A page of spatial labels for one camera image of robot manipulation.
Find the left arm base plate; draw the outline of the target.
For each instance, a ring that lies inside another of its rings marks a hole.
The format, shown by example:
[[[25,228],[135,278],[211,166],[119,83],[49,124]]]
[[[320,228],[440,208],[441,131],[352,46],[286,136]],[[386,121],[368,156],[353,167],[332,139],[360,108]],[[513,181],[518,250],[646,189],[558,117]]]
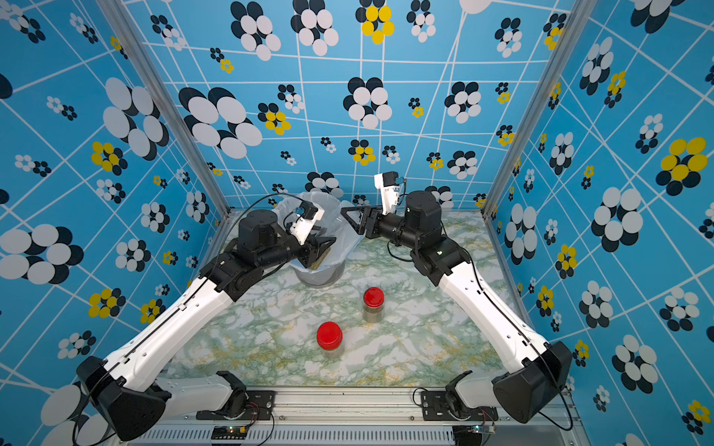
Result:
[[[275,406],[277,392],[274,390],[247,390],[244,397],[229,401],[228,412],[225,411],[199,411],[196,413],[198,420],[241,420],[241,421],[269,421]]]

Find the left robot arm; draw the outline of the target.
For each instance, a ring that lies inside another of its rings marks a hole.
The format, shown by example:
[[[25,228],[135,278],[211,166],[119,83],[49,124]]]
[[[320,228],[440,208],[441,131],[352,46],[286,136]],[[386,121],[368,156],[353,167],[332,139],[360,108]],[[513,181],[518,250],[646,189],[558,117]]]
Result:
[[[335,238],[312,232],[323,208],[302,202],[300,210],[288,229],[273,211],[247,212],[237,237],[156,321],[106,358],[90,357],[80,364],[77,375],[87,401],[119,440],[136,440],[178,414],[208,411],[236,419],[245,413],[247,387],[230,372],[174,383],[158,375],[200,329],[254,285],[294,259],[310,267],[334,245]]]

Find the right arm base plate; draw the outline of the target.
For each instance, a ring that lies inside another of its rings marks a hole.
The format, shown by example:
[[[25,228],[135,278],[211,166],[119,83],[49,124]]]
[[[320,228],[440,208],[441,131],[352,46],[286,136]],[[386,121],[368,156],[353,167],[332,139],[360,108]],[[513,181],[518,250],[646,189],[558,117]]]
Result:
[[[420,408],[425,421],[470,422],[479,425],[498,421],[498,410],[492,406],[469,408],[451,392],[416,388],[413,403]]]

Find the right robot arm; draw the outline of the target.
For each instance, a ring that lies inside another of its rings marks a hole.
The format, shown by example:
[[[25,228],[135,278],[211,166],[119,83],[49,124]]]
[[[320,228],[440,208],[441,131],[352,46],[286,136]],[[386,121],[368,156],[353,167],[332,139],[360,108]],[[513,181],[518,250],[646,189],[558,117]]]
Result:
[[[401,216],[390,206],[346,207],[340,214],[367,239],[384,238],[409,248],[416,270],[478,326],[506,369],[493,378],[492,390],[512,419],[525,424],[563,395],[572,364],[570,349],[562,342],[548,342],[503,302],[477,271],[468,250],[444,232],[442,208],[431,193],[409,193]]]

